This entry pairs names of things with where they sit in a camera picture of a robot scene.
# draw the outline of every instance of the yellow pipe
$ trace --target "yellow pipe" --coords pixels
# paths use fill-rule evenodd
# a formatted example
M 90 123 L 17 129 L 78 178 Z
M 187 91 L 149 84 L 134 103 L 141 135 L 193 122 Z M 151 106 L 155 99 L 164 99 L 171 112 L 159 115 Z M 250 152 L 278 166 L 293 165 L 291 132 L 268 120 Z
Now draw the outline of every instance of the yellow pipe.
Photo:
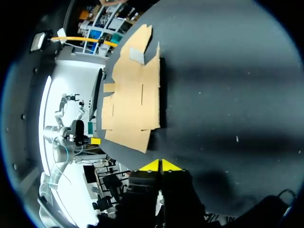
M 98 43 L 99 42 L 98 39 L 92 39 L 92 38 L 86 38 L 86 37 L 52 37 L 51 38 L 52 41 L 61 40 L 61 39 L 88 41 L 88 42 L 94 42 L 94 43 Z M 110 45 L 112 47 L 117 47 L 116 43 L 112 43 L 112 42 L 109 42 L 109 41 L 104 41 L 104 44 Z

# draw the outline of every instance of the blue object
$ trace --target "blue object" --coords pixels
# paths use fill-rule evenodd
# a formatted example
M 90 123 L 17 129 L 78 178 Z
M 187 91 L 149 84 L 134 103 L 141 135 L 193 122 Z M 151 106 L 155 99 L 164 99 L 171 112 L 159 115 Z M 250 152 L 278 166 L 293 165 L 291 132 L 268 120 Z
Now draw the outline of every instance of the blue object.
M 96 31 L 96 30 L 92 30 L 90 32 L 90 38 L 93 38 L 93 39 L 99 39 L 101 36 L 101 31 Z
M 115 44 L 118 44 L 121 39 L 122 39 L 122 37 L 119 36 L 118 34 L 113 34 L 112 38 L 111 38 L 111 42 L 115 43 Z
M 88 122 L 87 123 L 87 133 L 88 134 L 93 134 L 93 122 Z

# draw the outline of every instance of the dark gray tabletop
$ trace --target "dark gray tabletop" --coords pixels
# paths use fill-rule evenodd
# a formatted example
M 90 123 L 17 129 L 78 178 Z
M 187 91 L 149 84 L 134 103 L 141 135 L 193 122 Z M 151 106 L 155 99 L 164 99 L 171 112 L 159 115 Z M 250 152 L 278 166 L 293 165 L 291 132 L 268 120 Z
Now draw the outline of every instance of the dark gray tabletop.
M 161 0 L 127 32 L 153 27 L 160 42 L 161 129 L 146 154 L 103 140 L 130 169 L 157 159 L 190 170 L 207 211 L 240 215 L 269 194 L 298 191 L 304 178 L 304 77 L 280 24 L 253 1 Z M 97 109 L 98 136 L 104 94 Z

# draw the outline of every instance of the cardboard sheet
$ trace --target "cardboard sheet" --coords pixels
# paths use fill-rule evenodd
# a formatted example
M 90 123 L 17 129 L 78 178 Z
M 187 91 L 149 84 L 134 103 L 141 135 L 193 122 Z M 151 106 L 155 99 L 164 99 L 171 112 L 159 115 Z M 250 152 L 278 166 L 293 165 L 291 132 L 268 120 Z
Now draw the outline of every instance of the cardboard sheet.
M 112 93 L 115 91 L 115 83 L 104 84 L 104 93 Z
M 152 27 L 142 25 L 125 43 L 113 72 L 115 84 L 104 84 L 102 129 L 105 139 L 146 152 L 150 132 L 159 128 L 160 48 L 142 65 L 130 59 L 130 47 L 144 53 Z

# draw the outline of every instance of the yellow triangle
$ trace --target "yellow triangle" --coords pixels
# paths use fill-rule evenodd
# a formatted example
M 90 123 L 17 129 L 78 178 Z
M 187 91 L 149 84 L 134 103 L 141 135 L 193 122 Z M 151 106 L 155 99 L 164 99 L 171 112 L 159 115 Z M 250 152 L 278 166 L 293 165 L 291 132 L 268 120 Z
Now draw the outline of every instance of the yellow triangle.
M 162 160 L 162 171 L 180 171 L 182 170 L 181 168 L 177 167 L 176 165 L 173 165 L 172 163 L 168 162 L 167 160 Z
M 147 164 L 146 166 L 139 169 L 139 171 L 158 171 L 158 163 L 159 159 L 156 159 L 155 161 L 152 161 L 151 163 Z

